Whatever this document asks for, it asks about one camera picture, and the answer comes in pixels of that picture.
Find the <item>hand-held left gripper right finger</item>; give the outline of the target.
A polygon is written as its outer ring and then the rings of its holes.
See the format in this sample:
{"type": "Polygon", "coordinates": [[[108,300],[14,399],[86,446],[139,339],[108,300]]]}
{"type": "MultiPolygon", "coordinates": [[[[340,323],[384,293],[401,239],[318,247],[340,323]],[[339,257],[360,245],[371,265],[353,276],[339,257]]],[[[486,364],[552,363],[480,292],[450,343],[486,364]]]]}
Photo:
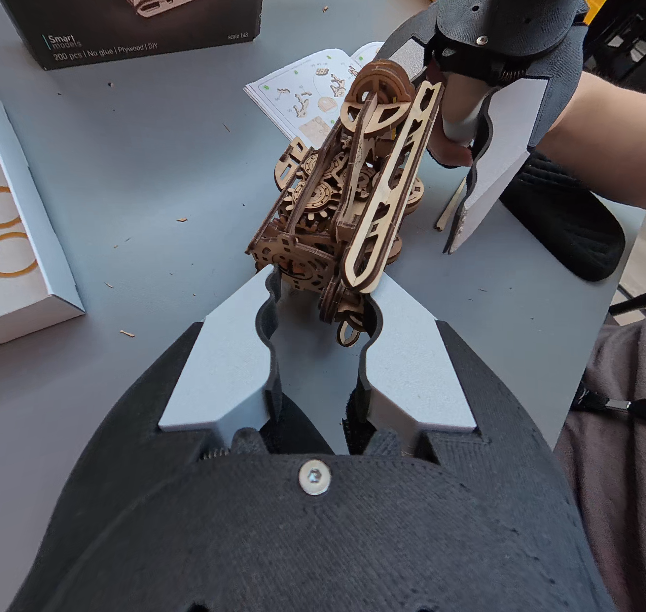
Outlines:
{"type": "Polygon", "coordinates": [[[406,453],[425,430],[473,432],[477,424],[432,313],[382,274],[364,315],[369,341],[359,359],[359,420],[395,431],[406,453]]]}

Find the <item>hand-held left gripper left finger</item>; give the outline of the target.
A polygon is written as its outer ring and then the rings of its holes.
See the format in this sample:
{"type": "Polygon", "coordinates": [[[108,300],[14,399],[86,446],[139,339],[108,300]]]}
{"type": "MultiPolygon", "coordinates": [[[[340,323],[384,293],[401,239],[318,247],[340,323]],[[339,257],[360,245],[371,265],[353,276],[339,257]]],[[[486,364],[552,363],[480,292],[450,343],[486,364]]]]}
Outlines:
{"type": "Polygon", "coordinates": [[[165,431],[210,429],[221,446],[235,432],[277,422],[282,386],[277,353],[278,267],[264,267],[208,314],[158,422],[165,431]]]}

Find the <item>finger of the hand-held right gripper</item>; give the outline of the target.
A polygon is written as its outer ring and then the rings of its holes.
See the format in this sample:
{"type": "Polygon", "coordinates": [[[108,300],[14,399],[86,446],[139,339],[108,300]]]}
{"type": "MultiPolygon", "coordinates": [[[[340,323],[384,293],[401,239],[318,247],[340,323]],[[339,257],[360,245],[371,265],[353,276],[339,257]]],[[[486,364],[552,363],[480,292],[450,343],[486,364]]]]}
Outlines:
{"type": "Polygon", "coordinates": [[[434,50],[442,40],[440,36],[439,32],[434,32],[428,41],[423,42],[420,37],[412,35],[396,50],[388,46],[388,40],[377,52],[375,61],[388,60],[397,64],[412,85],[420,85],[424,81],[444,84],[444,74],[434,56],[434,50]]]}
{"type": "Polygon", "coordinates": [[[466,143],[478,141],[477,153],[466,178],[466,195],[459,205],[444,252],[456,250],[480,223],[529,157],[529,144],[543,104],[548,81],[521,78],[490,91],[461,122],[444,122],[448,137],[466,143]]]}

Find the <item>wooden mechanical model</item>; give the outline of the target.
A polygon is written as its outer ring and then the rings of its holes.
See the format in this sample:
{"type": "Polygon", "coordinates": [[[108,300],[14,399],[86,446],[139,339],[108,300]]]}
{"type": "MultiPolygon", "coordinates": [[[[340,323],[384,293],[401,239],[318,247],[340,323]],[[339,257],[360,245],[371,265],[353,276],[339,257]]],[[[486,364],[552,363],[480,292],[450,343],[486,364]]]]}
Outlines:
{"type": "Polygon", "coordinates": [[[366,297],[401,252],[405,216],[424,195],[418,178],[443,95],[422,76],[414,85],[388,59],[366,65],[318,148],[295,137],[274,178],[280,195],[246,249],[298,291],[319,295],[319,318],[336,340],[366,332],[366,297]]]}

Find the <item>person's right forearm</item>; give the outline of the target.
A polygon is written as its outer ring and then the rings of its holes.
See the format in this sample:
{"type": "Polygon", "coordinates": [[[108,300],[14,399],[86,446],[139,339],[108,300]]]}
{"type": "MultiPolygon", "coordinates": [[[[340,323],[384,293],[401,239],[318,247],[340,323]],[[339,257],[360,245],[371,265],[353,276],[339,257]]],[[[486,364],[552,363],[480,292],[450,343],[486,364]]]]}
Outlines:
{"type": "Polygon", "coordinates": [[[645,208],[645,94],[583,72],[537,146],[597,195],[645,208]]]}

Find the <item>black model kit box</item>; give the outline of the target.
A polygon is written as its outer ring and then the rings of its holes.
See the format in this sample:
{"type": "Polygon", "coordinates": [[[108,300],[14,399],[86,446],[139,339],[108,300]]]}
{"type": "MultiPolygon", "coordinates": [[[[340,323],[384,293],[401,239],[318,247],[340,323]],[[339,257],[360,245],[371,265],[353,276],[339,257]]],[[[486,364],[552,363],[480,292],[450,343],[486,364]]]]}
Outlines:
{"type": "Polygon", "coordinates": [[[44,70],[254,40],[262,0],[1,0],[44,70]]]}

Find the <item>person's right hand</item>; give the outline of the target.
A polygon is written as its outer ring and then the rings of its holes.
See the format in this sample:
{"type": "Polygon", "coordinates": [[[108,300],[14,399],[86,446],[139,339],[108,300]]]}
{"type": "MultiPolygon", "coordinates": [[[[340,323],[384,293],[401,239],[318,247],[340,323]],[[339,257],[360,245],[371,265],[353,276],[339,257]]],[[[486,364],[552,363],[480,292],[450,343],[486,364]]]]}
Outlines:
{"type": "Polygon", "coordinates": [[[444,166],[471,166],[467,138],[475,133],[482,101],[490,91],[484,81],[450,73],[443,80],[440,109],[428,141],[428,151],[444,166]]]}

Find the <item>small wooden stick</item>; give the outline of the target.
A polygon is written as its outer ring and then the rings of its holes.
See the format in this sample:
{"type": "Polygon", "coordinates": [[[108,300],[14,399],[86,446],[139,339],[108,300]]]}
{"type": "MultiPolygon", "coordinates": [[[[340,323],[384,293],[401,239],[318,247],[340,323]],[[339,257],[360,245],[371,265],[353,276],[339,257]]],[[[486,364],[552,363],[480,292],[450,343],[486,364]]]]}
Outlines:
{"type": "Polygon", "coordinates": [[[440,214],[437,222],[435,223],[435,229],[438,232],[442,232],[447,226],[451,223],[454,218],[454,215],[463,200],[463,196],[466,190],[466,180],[467,177],[463,178],[459,186],[457,187],[454,195],[448,201],[443,212],[440,214]]]}

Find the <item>black oval wrist rest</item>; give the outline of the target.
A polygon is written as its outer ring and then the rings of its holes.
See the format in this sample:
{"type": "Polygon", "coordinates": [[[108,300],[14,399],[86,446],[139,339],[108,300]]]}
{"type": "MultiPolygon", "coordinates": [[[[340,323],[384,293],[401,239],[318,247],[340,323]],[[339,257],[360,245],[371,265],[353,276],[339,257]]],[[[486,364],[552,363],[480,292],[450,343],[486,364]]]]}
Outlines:
{"type": "Polygon", "coordinates": [[[510,213],[570,272],[599,282],[617,269],[625,234],[613,213],[535,150],[500,196],[510,213]]]}

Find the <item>open instruction booklet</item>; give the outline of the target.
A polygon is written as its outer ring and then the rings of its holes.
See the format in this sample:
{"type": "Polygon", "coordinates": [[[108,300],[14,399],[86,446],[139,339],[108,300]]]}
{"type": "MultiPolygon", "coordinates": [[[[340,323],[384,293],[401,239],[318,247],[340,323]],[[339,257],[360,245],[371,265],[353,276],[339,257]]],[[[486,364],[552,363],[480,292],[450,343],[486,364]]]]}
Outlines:
{"type": "Polygon", "coordinates": [[[352,55],[340,49],[317,51],[249,83],[244,90],[288,140],[320,148],[340,115],[359,70],[383,42],[367,43],[352,55]]]}

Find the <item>white cardboard box tray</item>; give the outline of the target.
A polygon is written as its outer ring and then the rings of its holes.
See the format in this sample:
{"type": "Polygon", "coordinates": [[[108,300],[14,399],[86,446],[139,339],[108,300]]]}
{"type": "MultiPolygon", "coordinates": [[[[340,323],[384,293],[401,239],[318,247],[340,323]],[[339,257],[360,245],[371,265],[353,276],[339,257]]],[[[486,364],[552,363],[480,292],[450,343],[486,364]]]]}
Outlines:
{"type": "Polygon", "coordinates": [[[21,238],[1,241],[1,271],[38,267],[20,277],[1,277],[1,343],[85,314],[76,282],[37,191],[28,161],[1,106],[1,186],[8,186],[20,215],[10,231],[21,238]]]}

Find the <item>person's brown hoodie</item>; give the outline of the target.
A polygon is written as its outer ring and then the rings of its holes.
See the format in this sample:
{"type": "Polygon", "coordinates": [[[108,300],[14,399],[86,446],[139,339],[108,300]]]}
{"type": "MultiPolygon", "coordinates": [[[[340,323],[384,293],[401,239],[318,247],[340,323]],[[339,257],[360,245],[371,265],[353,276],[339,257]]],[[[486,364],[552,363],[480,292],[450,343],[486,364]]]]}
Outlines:
{"type": "MultiPolygon", "coordinates": [[[[645,321],[602,326],[583,375],[596,394],[645,399],[645,321]]],[[[555,453],[620,611],[645,610],[645,420],[571,410],[555,453]]]]}

